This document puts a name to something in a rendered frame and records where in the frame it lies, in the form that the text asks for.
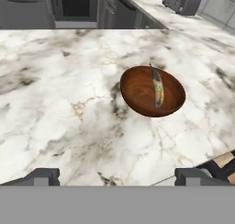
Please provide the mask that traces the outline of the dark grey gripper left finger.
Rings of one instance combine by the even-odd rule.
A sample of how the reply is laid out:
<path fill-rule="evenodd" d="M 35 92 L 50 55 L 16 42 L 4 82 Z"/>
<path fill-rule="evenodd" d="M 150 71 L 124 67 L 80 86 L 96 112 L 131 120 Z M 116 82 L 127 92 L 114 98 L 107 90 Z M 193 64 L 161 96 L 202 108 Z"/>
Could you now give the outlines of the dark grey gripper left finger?
<path fill-rule="evenodd" d="M 59 177 L 59 168 L 36 168 L 25 177 L 3 183 L 3 186 L 59 186 Z"/>

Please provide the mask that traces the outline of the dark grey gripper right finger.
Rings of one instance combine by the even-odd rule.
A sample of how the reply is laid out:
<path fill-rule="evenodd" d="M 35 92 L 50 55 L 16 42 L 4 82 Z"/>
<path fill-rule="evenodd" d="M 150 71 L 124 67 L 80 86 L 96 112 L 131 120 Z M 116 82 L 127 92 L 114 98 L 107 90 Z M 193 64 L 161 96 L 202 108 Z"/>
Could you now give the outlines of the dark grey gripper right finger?
<path fill-rule="evenodd" d="M 180 186 L 223 186 L 228 182 L 209 177 L 202 170 L 196 168 L 176 168 L 174 170 L 175 185 Z"/>

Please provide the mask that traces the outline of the yellow spotted banana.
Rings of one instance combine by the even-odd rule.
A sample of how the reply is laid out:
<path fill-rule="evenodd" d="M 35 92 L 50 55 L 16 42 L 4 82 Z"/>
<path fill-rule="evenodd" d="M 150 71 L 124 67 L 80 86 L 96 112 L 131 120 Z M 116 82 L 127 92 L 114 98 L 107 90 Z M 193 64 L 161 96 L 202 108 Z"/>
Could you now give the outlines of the yellow spotted banana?
<path fill-rule="evenodd" d="M 154 87 L 154 105 L 156 108 L 160 108 L 164 100 L 162 78 L 155 68 L 153 68 L 152 66 L 150 66 L 150 68 L 151 68 L 151 79 Z"/>

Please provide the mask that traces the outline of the brown wooden bowl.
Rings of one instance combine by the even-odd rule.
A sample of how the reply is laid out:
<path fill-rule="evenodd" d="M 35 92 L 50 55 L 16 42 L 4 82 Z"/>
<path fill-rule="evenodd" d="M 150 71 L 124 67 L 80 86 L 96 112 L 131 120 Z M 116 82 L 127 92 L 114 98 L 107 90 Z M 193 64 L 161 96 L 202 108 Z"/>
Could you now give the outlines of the brown wooden bowl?
<path fill-rule="evenodd" d="M 186 99 L 182 84 L 168 72 L 155 68 L 162 78 L 164 99 L 161 107 L 154 106 L 154 88 L 150 66 L 134 66 L 122 73 L 120 92 L 128 106 L 150 118 L 171 115 L 179 110 Z"/>

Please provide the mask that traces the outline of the grey kitchen cupboard run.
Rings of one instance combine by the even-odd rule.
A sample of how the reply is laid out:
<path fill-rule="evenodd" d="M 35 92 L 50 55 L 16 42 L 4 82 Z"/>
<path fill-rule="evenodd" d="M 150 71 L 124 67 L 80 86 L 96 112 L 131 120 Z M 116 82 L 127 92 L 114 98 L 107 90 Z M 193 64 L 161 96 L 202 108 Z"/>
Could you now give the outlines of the grey kitchen cupboard run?
<path fill-rule="evenodd" d="M 0 0 L 0 29 L 164 29 L 130 0 Z"/>

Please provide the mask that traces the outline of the grey toaster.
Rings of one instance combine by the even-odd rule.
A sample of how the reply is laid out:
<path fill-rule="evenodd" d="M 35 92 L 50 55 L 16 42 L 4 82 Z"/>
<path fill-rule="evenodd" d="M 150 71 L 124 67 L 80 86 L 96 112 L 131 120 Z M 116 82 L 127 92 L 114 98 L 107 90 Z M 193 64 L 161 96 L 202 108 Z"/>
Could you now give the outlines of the grey toaster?
<path fill-rule="evenodd" d="M 194 16 L 202 0 L 162 0 L 165 7 L 169 7 L 181 16 Z"/>

